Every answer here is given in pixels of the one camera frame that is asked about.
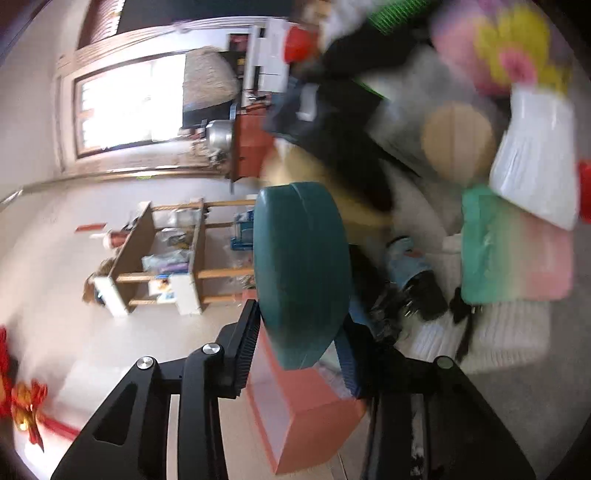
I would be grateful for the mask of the teal round cushion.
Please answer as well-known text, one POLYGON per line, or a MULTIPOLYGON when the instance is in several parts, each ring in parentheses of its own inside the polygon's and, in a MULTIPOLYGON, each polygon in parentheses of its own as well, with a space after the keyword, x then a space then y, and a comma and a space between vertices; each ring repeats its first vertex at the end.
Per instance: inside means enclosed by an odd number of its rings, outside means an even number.
POLYGON ((263 188, 253 213, 257 298, 274 356, 286 370, 320 360, 349 313, 349 243, 322 184, 263 188))

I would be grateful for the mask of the wooden shelf rack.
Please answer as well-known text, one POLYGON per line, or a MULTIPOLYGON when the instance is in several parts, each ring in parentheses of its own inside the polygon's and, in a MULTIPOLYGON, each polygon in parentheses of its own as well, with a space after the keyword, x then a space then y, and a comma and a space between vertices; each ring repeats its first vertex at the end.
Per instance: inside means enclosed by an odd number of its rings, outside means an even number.
POLYGON ((82 301, 106 307, 114 318, 124 318, 146 305, 176 306, 179 314, 199 315, 208 305, 240 302, 245 288, 232 293, 208 294, 208 280, 252 280, 252 266, 208 268, 205 265, 207 232, 235 229, 239 223, 210 222, 213 208, 245 207, 252 199, 154 205, 143 202, 139 215, 121 230, 96 232, 112 255, 85 280, 82 301))

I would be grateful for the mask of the pastel pink green pouch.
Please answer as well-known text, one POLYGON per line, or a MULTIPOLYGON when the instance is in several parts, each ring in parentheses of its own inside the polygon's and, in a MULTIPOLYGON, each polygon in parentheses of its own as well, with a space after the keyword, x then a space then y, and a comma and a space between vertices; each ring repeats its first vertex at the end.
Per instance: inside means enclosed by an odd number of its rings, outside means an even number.
POLYGON ((462 194, 462 296, 468 304, 558 301, 574 277, 573 233, 478 185, 462 194))

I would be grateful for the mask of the yellow black striped cloth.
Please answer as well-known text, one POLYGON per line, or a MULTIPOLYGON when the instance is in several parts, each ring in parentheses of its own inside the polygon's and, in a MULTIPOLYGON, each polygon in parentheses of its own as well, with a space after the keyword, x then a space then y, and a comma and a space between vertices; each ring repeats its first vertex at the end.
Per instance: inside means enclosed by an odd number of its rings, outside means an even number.
POLYGON ((297 182, 319 183, 332 195, 348 229, 353 227, 383 229, 391 224, 391 215, 370 207, 339 180, 332 178, 329 169, 304 149, 287 140, 276 139, 273 149, 263 160, 260 182, 263 186, 281 186, 297 182))

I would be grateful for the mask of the white ribbed pot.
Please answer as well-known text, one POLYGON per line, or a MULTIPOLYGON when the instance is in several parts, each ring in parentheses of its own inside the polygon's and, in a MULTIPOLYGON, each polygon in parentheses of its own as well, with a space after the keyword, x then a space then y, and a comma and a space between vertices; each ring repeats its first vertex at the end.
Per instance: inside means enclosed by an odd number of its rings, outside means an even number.
POLYGON ((510 106, 511 120, 489 187, 526 212, 571 231, 580 208, 573 105, 550 90, 517 85, 510 106))

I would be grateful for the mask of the round wooden disc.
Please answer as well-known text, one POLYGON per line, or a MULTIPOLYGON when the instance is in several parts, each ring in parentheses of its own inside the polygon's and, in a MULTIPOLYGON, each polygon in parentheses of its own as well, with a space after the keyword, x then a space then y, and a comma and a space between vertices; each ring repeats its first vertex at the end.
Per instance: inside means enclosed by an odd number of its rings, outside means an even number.
POLYGON ((461 102, 448 102, 433 111, 421 137, 422 150, 434 170, 463 187, 488 175, 497 145, 491 121, 461 102))

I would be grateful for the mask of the red cone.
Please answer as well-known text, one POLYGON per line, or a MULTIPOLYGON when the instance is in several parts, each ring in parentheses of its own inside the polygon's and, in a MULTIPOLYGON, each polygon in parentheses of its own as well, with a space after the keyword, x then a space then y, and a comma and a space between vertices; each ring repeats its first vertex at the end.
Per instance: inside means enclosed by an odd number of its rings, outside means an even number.
POLYGON ((591 223, 591 163, 580 161, 578 164, 580 179, 580 218, 587 224, 591 223))

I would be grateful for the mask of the orange wooden cabinet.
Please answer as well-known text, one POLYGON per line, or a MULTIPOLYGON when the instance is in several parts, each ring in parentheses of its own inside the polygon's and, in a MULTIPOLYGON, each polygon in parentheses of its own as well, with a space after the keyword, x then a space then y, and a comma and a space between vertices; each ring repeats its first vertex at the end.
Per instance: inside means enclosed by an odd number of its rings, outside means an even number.
POLYGON ((266 105, 257 103, 240 110, 233 127, 230 179, 259 178, 263 160, 273 150, 273 135, 264 130, 266 105))

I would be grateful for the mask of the black garment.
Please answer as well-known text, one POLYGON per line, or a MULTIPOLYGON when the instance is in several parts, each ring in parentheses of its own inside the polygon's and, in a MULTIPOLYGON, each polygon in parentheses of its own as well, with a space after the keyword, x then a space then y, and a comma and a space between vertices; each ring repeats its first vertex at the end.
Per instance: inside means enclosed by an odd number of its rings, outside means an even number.
POLYGON ((383 98, 363 86, 366 73, 392 73, 419 45, 429 44, 427 14, 384 33, 369 19, 335 39, 320 59, 290 78, 264 128, 318 159, 332 177, 380 212, 394 208, 380 162, 401 161, 368 133, 383 98))

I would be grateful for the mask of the red plastic basin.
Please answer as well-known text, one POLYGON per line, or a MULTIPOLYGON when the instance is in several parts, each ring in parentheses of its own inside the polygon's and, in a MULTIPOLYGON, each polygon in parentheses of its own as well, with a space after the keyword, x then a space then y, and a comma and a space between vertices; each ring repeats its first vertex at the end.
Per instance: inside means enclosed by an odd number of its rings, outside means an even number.
POLYGON ((283 60, 287 64, 304 62, 317 51, 318 33, 293 25, 287 30, 283 60))

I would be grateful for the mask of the green black glove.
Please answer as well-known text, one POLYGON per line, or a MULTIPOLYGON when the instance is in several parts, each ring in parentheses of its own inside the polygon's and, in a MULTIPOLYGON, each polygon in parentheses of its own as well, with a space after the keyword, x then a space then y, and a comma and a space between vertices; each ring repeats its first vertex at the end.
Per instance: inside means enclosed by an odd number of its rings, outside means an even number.
POLYGON ((370 25, 384 35, 390 35, 415 18, 426 14, 436 1, 431 0, 400 0, 390 1, 370 14, 370 25))

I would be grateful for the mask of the red orange wall ornament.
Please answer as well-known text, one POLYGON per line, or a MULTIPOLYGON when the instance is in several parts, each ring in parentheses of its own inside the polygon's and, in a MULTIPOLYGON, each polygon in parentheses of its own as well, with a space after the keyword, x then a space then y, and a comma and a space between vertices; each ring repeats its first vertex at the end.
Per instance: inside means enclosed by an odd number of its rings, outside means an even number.
POLYGON ((12 367, 8 348, 7 330, 1 327, 1 418, 13 421, 19 432, 28 436, 32 445, 44 450, 40 427, 70 441, 80 430, 43 412, 43 404, 48 396, 48 387, 33 379, 30 383, 14 383, 11 377, 12 367))

